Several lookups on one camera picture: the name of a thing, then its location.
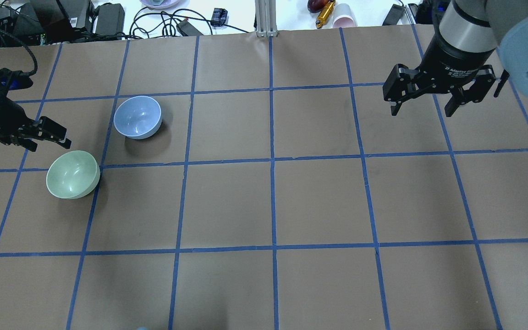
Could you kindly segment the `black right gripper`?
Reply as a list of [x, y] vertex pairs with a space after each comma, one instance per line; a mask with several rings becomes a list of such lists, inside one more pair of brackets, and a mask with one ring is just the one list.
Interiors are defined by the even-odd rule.
[[398, 115], [403, 103], [423, 94], [452, 94], [446, 117], [467, 103], [482, 102], [496, 81], [493, 66], [486, 64], [491, 54], [467, 52], [434, 35], [416, 70], [398, 63], [385, 80], [383, 99], [390, 104], [390, 115]]

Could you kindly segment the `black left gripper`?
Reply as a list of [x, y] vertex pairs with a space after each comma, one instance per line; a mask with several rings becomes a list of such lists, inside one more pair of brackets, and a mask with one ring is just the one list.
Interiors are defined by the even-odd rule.
[[[36, 152], [38, 144], [29, 135], [23, 137], [19, 130], [31, 127], [34, 120], [27, 117], [21, 106], [16, 104], [0, 106], [0, 143], [21, 146], [30, 152]], [[67, 128], [48, 117], [37, 120], [37, 139], [54, 142], [64, 149], [70, 149], [72, 141], [67, 137]]]

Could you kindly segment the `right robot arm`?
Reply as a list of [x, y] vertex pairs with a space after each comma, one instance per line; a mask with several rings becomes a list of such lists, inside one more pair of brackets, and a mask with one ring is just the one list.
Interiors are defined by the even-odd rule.
[[418, 67], [398, 63], [383, 84], [390, 113], [424, 94], [450, 94], [447, 117], [482, 102], [496, 80], [486, 63], [494, 51], [503, 67], [494, 96], [511, 80], [528, 97], [528, 0], [452, 0]]

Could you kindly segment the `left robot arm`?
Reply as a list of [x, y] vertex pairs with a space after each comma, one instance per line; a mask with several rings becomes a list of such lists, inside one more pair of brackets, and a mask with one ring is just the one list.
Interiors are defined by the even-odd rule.
[[50, 141], [71, 148], [67, 129], [45, 115], [32, 119], [21, 105], [8, 98], [12, 87], [28, 88], [33, 84], [28, 73], [0, 69], [0, 143], [15, 145], [36, 152], [37, 141]]

